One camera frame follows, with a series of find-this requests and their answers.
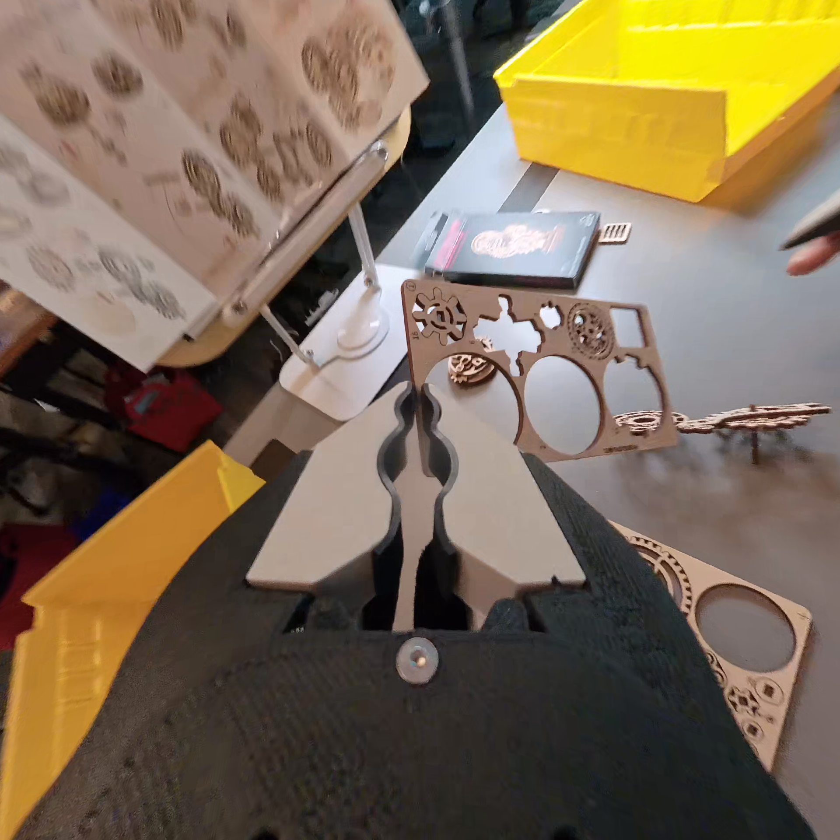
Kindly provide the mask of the metal tripod pole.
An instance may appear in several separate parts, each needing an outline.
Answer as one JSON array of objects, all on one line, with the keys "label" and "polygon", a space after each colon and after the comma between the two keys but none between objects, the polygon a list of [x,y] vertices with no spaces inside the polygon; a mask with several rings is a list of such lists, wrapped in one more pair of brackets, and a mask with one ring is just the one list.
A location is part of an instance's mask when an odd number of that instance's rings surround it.
[{"label": "metal tripod pole", "polygon": [[467,127],[471,127],[476,106],[469,78],[466,46],[456,1],[420,1],[418,10],[430,30],[440,34],[448,50],[455,73],[461,109]]}]

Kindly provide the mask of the wooden clock dial arm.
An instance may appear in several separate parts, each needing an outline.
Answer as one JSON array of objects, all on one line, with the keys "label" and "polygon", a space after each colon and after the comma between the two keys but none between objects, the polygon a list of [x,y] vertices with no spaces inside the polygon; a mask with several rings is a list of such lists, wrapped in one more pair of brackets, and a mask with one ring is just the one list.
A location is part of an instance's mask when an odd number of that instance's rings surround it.
[{"label": "wooden clock dial arm", "polygon": [[702,418],[674,414],[682,434],[777,433],[808,425],[814,417],[828,415],[833,409],[816,402],[780,405],[750,405]]}]

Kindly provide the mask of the round wooden gear assembly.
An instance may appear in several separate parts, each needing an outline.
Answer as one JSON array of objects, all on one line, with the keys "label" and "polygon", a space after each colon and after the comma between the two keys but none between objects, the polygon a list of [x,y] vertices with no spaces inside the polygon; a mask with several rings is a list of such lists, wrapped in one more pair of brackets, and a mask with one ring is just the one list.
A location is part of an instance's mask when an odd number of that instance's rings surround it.
[{"label": "round wooden gear assembly", "polygon": [[459,387],[472,387],[491,380],[497,373],[492,360],[476,353],[456,353],[447,359],[450,382]]}]

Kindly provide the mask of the person's right hand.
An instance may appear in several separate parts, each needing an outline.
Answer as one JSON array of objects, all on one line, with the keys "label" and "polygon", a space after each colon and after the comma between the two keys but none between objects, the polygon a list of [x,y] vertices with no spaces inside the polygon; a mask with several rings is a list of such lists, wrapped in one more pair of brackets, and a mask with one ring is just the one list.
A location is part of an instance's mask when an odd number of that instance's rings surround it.
[{"label": "person's right hand", "polygon": [[815,238],[798,248],[790,257],[786,273],[803,277],[823,268],[839,254],[839,232]]}]

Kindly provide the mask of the black puzzle box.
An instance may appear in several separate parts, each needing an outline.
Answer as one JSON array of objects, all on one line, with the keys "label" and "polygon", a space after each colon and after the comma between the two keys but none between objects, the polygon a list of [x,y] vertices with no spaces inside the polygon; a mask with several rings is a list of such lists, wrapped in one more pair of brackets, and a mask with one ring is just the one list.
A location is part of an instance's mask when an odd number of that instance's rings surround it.
[{"label": "black puzzle box", "polygon": [[451,282],[575,291],[601,220],[596,212],[436,213],[415,258],[425,274]]}]

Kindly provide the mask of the wooden sheet with gears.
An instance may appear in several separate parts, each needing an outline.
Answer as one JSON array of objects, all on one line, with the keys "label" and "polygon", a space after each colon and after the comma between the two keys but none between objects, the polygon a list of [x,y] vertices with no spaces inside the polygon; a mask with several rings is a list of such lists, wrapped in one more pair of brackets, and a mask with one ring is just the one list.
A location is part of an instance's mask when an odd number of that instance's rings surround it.
[{"label": "wooden sheet with gears", "polygon": [[[773,772],[805,646],[812,629],[811,613],[802,605],[622,524],[613,521],[612,525],[640,553],[675,601],[706,656],[743,737],[763,767]],[[708,594],[727,589],[740,589],[760,595],[782,613],[794,638],[792,655],[783,666],[759,670],[735,665],[704,637],[698,617],[700,601]]]}]

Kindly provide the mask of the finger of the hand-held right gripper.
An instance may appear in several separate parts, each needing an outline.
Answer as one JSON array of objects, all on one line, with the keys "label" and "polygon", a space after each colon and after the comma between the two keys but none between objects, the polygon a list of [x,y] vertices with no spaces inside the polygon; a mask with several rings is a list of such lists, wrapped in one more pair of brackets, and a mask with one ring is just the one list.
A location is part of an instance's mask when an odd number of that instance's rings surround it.
[{"label": "finger of the hand-held right gripper", "polygon": [[795,224],[780,249],[793,249],[838,231],[839,196],[830,196]]}]

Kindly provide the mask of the wooden sheet with round holes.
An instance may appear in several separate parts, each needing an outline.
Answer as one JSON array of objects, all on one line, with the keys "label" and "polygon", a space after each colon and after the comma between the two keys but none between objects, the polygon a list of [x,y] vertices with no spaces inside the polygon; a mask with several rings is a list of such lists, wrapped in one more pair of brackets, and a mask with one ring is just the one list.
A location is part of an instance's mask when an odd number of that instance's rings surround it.
[{"label": "wooden sheet with round holes", "polygon": [[[675,447],[679,431],[658,354],[648,310],[639,304],[597,301],[530,289],[469,286],[439,278],[409,279],[400,287],[412,384],[422,389],[434,367],[452,355],[476,355],[489,362],[513,390],[518,427],[513,438],[521,452],[546,464]],[[476,329],[479,320],[497,321],[501,303],[515,323],[531,325],[536,350],[488,351]],[[595,394],[599,419],[593,440],[578,453],[549,444],[538,432],[526,407],[526,385],[538,362],[561,359],[583,374]],[[620,425],[606,400],[610,364],[633,361],[647,372],[657,390],[660,413],[653,428]]]}]

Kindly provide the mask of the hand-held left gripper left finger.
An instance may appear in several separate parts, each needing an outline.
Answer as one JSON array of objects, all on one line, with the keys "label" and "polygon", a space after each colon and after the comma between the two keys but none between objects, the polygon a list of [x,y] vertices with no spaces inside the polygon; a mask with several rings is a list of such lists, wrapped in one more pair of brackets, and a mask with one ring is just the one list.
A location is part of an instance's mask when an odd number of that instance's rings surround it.
[{"label": "hand-held left gripper left finger", "polygon": [[401,536],[395,478],[415,390],[394,386],[306,453],[305,464],[246,574],[260,590],[340,600],[361,611],[388,578],[383,556]]}]

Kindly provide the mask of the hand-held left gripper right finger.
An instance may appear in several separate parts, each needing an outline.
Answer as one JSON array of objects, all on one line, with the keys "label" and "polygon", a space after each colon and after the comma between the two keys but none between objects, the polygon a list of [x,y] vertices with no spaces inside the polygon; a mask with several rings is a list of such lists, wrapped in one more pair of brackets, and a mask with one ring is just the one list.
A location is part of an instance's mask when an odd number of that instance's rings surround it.
[{"label": "hand-held left gripper right finger", "polygon": [[442,486],[434,538],[443,585],[470,611],[554,585],[582,587],[581,564],[515,444],[430,384],[422,430],[427,470]]}]

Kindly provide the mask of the yellow plastic bin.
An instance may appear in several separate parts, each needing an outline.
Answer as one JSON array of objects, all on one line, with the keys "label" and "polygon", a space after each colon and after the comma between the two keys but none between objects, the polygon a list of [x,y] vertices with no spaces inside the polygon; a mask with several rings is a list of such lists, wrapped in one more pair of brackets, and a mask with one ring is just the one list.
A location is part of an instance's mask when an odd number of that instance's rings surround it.
[{"label": "yellow plastic bin", "polygon": [[521,159],[699,203],[838,72],[838,1],[587,1],[494,80]]},{"label": "yellow plastic bin", "polygon": [[1,838],[65,769],[145,618],[201,543],[265,481],[206,443],[24,594],[3,718]]}]

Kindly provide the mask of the red bag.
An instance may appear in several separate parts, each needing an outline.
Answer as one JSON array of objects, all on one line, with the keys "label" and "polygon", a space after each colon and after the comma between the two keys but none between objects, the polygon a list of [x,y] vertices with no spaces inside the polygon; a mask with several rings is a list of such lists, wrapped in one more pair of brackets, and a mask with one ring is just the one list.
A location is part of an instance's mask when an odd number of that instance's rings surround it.
[{"label": "red bag", "polygon": [[119,360],[106,370],[103,391],[105,406],[127,432],[177,455],[185,455],[224,410],[182,369],[142,372]]}]

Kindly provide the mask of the printed instruction sheet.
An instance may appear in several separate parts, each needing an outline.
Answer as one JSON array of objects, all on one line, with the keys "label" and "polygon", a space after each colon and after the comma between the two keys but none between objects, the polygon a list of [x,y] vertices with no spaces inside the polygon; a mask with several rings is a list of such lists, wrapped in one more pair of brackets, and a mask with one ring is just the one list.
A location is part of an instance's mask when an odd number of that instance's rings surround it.
[{"label": "printed instruction sheet", "polygon": [[147,371],[426,89],[391,2],[2,2],[2,280]]}]

